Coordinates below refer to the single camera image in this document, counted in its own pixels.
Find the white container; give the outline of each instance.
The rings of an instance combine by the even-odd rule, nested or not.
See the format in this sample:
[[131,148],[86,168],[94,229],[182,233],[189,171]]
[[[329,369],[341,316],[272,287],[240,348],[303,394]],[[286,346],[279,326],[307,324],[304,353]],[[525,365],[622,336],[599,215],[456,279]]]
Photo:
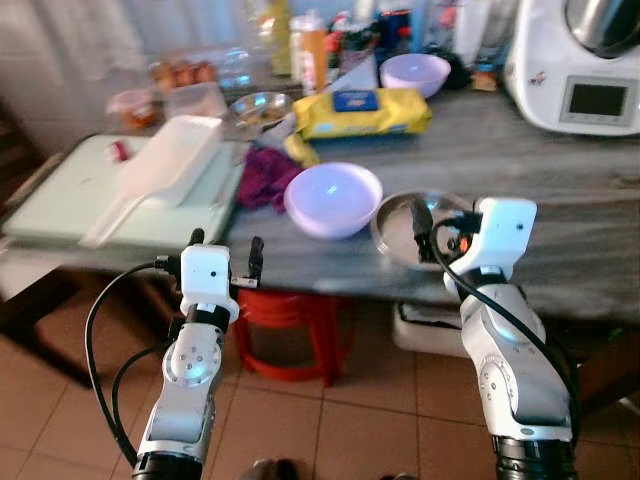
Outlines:
[[380,79],[385,88],[416,88],[424,98],[435,95],[449,73],[449,62],[423,53],[398,55],[380,67]]
[[456,14],[453,29],[453,52],[472,69],[487,29],[492,0],[464,0]]
[[[458,312],[440,311],[433,308],[431,322],[460,322]],[[393,343],[403,350],[434,353],[453,357],[469,358],[462,344],[462,332],[459,328],[447,328],[433,323],[406,321],[400,313],[400,305],[393,306]]]
[[153,121],[153,96],[145,88],[114,95],[105,109],[110,130],[144,128]]
[[123,164],[107,210],[80,240],[104,244],[143,201],[158,208],[178,206],[191,191],[222,143],[222,121],[178,116],[169,120],[144,148]]
[[369,223],[382,200],[373,173],[352,163],[324,163],[295,177],[284,192],[293,223],[312,237],[345,238]]
[[218,118],[225,113],[227,105],[214,82],[174,88],[165,97],[164,114],[167,120],[178,115]]
[[305,17],[293,17],[289,21],[289,51],[291,53],[291,79],[302,82],[302,28]]

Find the steel bowl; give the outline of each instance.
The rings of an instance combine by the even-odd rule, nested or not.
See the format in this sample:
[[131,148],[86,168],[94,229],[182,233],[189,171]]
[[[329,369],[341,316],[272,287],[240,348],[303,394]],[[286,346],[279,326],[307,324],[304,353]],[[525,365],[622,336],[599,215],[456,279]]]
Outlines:
[[[462,215],[464,211],[469,211],[472,208],[471,204],[462,198],[435,190],[396,193],[382,201],[378,211],[371,219],[373,240],[380,253],[400,265],[413,270],[442,270],[438,263],[420,262],[418,245],[413,239],[413,217],[411,215],[411,203],[416,198],[423,201],[429,208],[434,223],[445,218]],[[454,236],[454,233],[446,228],[439,230],[438,248],[442,253],[451,253],[447,242]]]
[[270,127],[291,112],[293,101],[277,92],[259,92],[236,100],[231,112],[239,127]]

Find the plastic container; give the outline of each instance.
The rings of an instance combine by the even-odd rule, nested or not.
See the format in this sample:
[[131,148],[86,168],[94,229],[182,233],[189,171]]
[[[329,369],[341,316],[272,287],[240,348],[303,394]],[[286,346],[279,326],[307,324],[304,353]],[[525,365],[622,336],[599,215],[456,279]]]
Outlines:
[[403,306],[395,304],[393,307],[392,338],[397,347],[414,352],[469,358],[462,344],[460,328],[445,325],[459,323],[458,312],[437,307],[420,307],[430,310],[429,321],[425,322],[424,318],[403,318]]
[[289,20],[289,51],[291,54],[291,79],[302,82],[302,26],[304,16]]
[[327,29],[316,10],[309,10],[300,25],[302,36],[302,88],[305,95],[321,92],[327,83]]
[[227,105],[218,85],[198,83],[174,88],[165,96],[164,114],[167,120],[178,115],[218,118],[227,113]]
[[451,73],[451,65],[435,55],[408,53],[392,57],[380,67],[386,88],[416,88],[424,98],[434,95]]
[[373,217],[382,185],[373,173],[352,163],[325,163],[295,177],[284,193],[287,214],[316,238],[353,235]]
[[488,0],[465,0],[458,7],[453,29],[453,53],[468,69],[472,69],[480,51],[491,4]]
[[109,99],[106,114],[115,131],[148,127],[155,120],[153,96],[144,88],[125,90]]

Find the cutting board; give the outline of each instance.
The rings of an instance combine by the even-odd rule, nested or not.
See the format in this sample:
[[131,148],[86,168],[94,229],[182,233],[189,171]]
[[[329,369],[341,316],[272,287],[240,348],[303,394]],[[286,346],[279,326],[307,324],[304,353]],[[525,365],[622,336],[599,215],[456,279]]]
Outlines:
[[[107,161],[105,150],[116,140],[135,154],[149,138],[86,139],[5,222],[3,232],[17,239],[78,242],[115,196],[116,176],[124,164]],[[247,143],[223,142],[180,205],[161,209],[142,203],[107,245],[182,248],[195,228],[204,229],[205,242],[218,240],[235,202],[247,149]]]

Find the plastic bowl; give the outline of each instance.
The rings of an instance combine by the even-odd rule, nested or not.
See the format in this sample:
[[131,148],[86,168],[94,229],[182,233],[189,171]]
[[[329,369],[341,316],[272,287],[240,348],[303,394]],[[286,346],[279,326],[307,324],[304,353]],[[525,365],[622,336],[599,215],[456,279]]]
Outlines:
[[424,98],[434,95],[451,73],[451,65],[435,55],[408,53],[392,57],[380,67],[386,88],[417,88]]
[[293,223],[316,238],[353,235],[373,217],[382,185],[373,173],[352,163],[325,163],[295,177],[284,192]]

